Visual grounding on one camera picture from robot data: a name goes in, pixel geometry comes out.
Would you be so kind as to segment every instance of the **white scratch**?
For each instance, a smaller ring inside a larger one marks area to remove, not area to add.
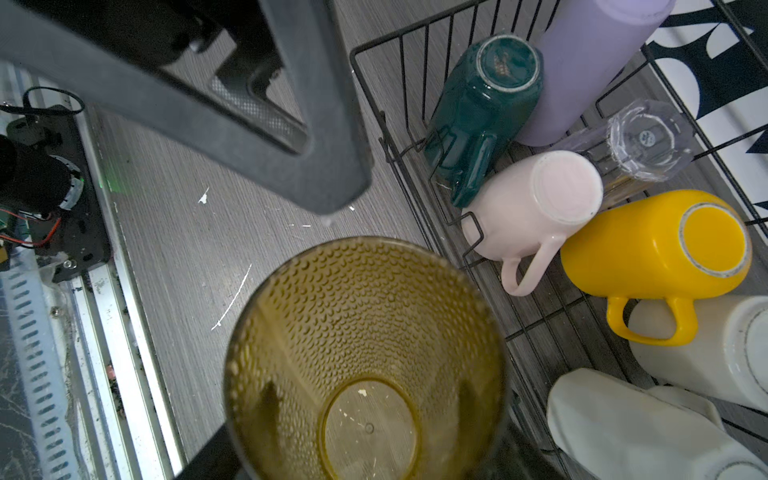
[[[214,326],[212,326],[212,327],[210,328],[210,331],[211,331],[211,332],[213,332],[213,331],[214,331],[214,329],[215,329],[216,327],[218,327],[218,326],[221,326],[221,320],[223,320],[223,319],[224,319],[224,317],[225,317],[225,316],[227,316],[227,314],[228,314],[228,313],[229,313],[229,311],[230,311],[230,308],[232,308],[232,304],[233,304],[233,303],[235,303],[235,300],[237,300],[237,296],[238,296],[238,295],[240,295],[240,292],[243,290],[243,285],[245,285],[245,280],[248,278],[248,273],[250,273],[250,268],[251,268],[252,266],[253,266],[253,264],[250,264],[250,265],[248,266],[248,270],[245,272],[245,276],[243,277],[243,281],[242,281],[242,282],[240,282],[240,286],[237,288],[237,292],[235,293],[235,296],[234,296],[234,297],[232,297],[232,301],[230,302],[230,304],[229,304],[229,306],[227,307],[227,309],[226,309],[226,310],[224,310],[224,313],[221,315],[221,318],[219,318],[219,321],[218,321],[218,322],[216,322],[216,323],[214,324]]]
[[[206,188],[203,192],[203,196],[200,197],[200,199],[197,201],[199,204],[207,204],[208,203],[208,190],[210,190],[210,187]]]

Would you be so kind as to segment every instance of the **white cup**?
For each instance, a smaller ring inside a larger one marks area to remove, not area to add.
[[[510,295],[528,295],[565,240],[594,217],[603,184],[589,160],[570,151],[549,151],[521,160],[491,177],[463,210],[474,212],[483,241],[475,252],[502,264]],[[480,234],[471,217],[462,221],[470,245]],[[518,285],[520,260],[535,257]]]
[[[723,295],[694,301],[699,331],[682,346],[629,342],[652,376],[704,395],[768,412],[768,296]],[[663,338],[675,330],[669,307],[643,300],[629,328]]]
[[[643,390],[578,369],[552,386],[547,424],[558,447],[601,480],[768,479],[712,402],[673,386]]]

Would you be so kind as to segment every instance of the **purple bottle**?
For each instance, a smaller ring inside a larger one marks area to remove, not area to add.
[[[568,0],[536,48],[544,90],[515,138],[553,144],[574,124],[672,12],[675,0]]]

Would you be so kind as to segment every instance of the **black wire dish rack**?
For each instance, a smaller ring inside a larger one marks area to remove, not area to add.
[[[461,215],[450,202],[450,189],[435,176],[421,155],[427,123],[452,66],[473,42],[502,29],[527,40],[552,23],[560,0],[473,0],[410,26],[369,41],[350,53],[355,75],[381,128],[379,139],[385,159],[405,194],[428,247],[462,268],[482,291],[506,335],[512,359],[514,390],[510,413],[515,424],[550,462],[571,478],[591,476],[552,441],[546,422],[546,401],[554,381],[580,367],[597,369],[642,388],[659,385],[635,362],[626,340],[615,336],[605,322],[606,301],[577,289],[565,276],[559,255],[533,294],[509,296],[499,281],[500,265],[474,252],[483,240],[472,214]],[[768,62],[737,17],[721,1],[713,0],[731,29],[748,47],[768,80]],[[376,74],[366,75],[366,71]],[[656,98],[674,103],[694,128],[701,149],[682,174],[633,200],[677,188],[698,188],[746,209],[745,219],[755,246],[755,261],[738,293],[765,292],[768,283],[768,236],[761,218],[736,182],[719,152],[768,129],[768,124],[714,145],[675,92],[646,46],[627,64],[594,107],[581,116],[572,131],[610,116],[635,98]],[[538,153],[510,144],[508,155],[489,175],[511,162]],[[468,245],[461,221],[471,216],[480,239]],[[529,265],[525,260],[521,268]],[[755,409],[713,399],[728,433],[768,462],[768,415]]]

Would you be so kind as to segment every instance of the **amber glass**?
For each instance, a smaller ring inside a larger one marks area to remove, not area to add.
[[[465,275],[400,240],[301,253],[227,353],[233,437],[264,480],[464,478],[505,412],[505,354]]]

